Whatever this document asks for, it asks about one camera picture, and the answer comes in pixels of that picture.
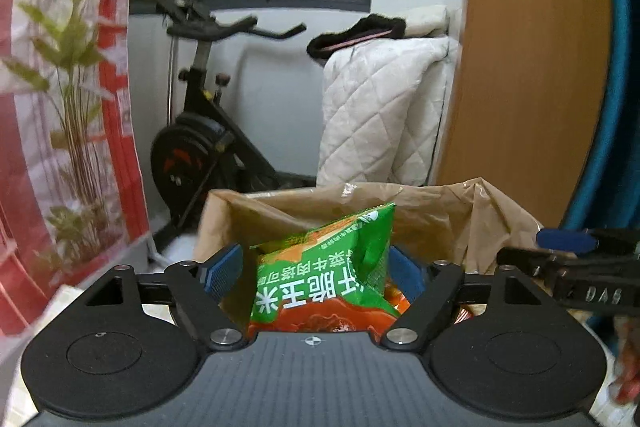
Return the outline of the person's right hand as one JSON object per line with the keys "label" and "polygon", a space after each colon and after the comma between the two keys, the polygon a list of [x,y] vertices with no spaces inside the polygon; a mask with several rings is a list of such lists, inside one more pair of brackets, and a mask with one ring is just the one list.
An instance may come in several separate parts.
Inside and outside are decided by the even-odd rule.
{"label": "person's right hand", "polygon": [[614,364],[615,379],[608,386],[618,404],[639,402],[640,329],[638,317],[615,317],[618,355]]}

